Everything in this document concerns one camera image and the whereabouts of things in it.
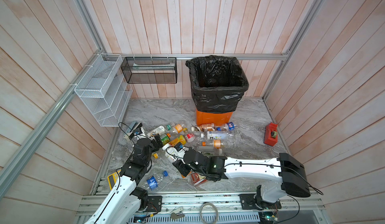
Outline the green bottle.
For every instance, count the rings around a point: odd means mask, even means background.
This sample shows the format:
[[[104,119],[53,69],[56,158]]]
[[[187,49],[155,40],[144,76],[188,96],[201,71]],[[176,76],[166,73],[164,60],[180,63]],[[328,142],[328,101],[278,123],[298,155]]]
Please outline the green bottle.
[[[160,139],[161,139],[161,142],[162,142],[163,145],[166,145],[167,143],[170,142],[170,137],[167,134],[161,135]]]

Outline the red label yellow tea bottle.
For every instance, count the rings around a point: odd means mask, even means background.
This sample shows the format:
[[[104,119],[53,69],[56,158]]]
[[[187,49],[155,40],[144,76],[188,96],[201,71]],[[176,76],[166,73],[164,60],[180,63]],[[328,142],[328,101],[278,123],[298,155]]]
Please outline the red label yellow tea bottle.
[[[190,180],[193,186],[198,186],[200,184],[203,184],[207,181],[206,177],[203,175],[200,175],[198,173],[192,172],[190,174]]]

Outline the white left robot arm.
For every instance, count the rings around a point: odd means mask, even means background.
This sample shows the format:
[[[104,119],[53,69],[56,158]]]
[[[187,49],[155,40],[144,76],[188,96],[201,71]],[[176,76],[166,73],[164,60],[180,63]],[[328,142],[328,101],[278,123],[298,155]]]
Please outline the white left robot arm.
[[[151,156],[163,147],[155,137],[138,135],[133,151],[118,174],[118,180],[88,224],[126,224],[138,211],[148,208],[148,192],[138,186],[152,167]]]

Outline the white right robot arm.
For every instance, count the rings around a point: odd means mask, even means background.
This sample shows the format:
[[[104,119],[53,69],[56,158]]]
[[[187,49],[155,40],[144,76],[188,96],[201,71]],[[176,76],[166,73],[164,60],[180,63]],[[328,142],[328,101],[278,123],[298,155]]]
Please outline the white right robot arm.
[[[254,178],[267,180],[257,186],[254,200],[256,208],[263,210],[279,203],[284,196],[308,198],[311,196],[305,167],[288,153],[265,160],[249,160],[225,156],[204,156],[195,150],[183,151],[172,164],[183,176],[190,172],[206,177],[209,181],[222,179]]]

